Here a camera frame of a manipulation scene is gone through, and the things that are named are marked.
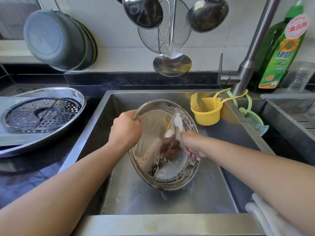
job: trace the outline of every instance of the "red circular label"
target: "red circular label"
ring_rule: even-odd
[[[308,28],[309,20],[306,14],[294,17],[285,28],[285,36],[288,39],[296,39],[302,36]]]

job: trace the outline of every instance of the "green dish soap bottle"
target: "green dish soap bottle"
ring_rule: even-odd
[[[257,55],[256,66],[249,83],[255,92],[274,91],[285,77],[304,40],[309,20],[303,0],[298,0],[284,20],[270,27]]]

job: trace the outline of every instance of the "faucet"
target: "faucet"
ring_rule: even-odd
[[[235,96],[240,96],[245,93],[254,72],[259,47],[266,36],[280,1],[281,0],[267,0],[247,55],[240,64],[238,71],[222,71],[223,54],[220,56],[218,84],[233,85],[231,92]]]

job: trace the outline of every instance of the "wire skimmer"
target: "wire skimmer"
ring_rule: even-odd
[[[173,9],[174,0],[161,0],[160,3],[164,14],[160,26],[154,29],[138,27],[138,33],[140,39],[149,50],[158,54],[166,54],[169,49],[170,39],[170,18],[172,16],[170,10]],[[191,27],[186,23],[188,11],[189,9],[183,1],[177,0],[174,29],[174,46],[176,51],[184,46],[191,33]]]

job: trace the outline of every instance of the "white towel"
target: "white towel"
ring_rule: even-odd
[[[306,236],[256,193],[254,202],[247,203],[245,209],[260,222],[266,236]]]

